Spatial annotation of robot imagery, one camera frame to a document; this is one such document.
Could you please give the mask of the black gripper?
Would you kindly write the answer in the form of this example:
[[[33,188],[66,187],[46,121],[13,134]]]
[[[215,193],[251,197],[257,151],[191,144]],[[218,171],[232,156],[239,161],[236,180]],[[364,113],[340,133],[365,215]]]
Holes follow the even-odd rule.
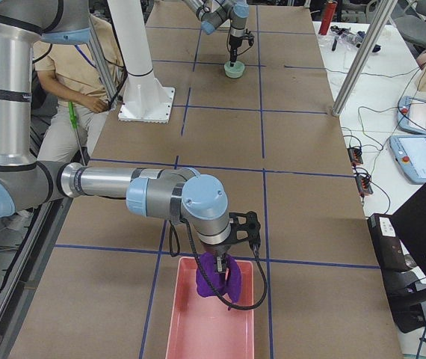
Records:
[[[216,273],[226,272],[226,254],[232,247],[232,242],[225,240],[222,242],[208,240],[202,241],[203,248],[206,253],[214,255],[214,270]]]
[[[236,37],[229,35],[228,37],[229,44],[229,66],[234,67],[238,58],[238,48],[241,46],[241,37]]]

